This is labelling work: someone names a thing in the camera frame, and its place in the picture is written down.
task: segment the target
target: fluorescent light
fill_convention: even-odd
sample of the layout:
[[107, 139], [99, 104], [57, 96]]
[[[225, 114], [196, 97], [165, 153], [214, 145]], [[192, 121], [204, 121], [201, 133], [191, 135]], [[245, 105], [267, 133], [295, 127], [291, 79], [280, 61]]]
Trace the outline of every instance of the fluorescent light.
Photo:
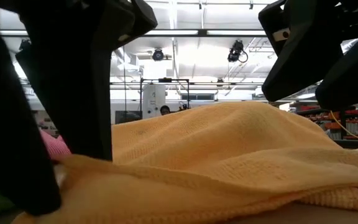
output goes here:
[[249, 35], [249, 36], [266, 36], [265, 31], [263, 30], [208, 30], [206, 32], [208, 35]]
[[145, 35], [197, 35], [198, 30], [152, 30]]
[[297, 97], [297, 99], [308, 99], [316, 96], [314, 93], [307, 93]]
[[1, 35], [28, 35], [26, 30], [0, 30]]

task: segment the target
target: ceiling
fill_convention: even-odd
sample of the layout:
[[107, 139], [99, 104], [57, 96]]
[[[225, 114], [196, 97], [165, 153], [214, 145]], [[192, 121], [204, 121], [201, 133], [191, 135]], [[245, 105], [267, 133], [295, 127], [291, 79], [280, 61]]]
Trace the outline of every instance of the ceiling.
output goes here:
[[[258, 13], [274, 0], [145, 0], [154, 10], [157, 29], [262, 29]], [[24, 30], [17, 14], [0, 9], [0, 29]], [[4, 37], [12, 56], [19, 51], [22, 38]], [[236, 40], [243, 41], [249, 59], [229, 63], [227, 55]], [[168, 60], [154, 62], [151, 54], [162, 49]], [[263, 37], [140, 37], [121, 50], [127, 60], [113, 54], [111, 76], [125, 74], [140, 80], [149, 74], [189, 78], [195, 82], [264, 82], [277, 56]], [[176, 71], [172, 60], [175, 55]]]

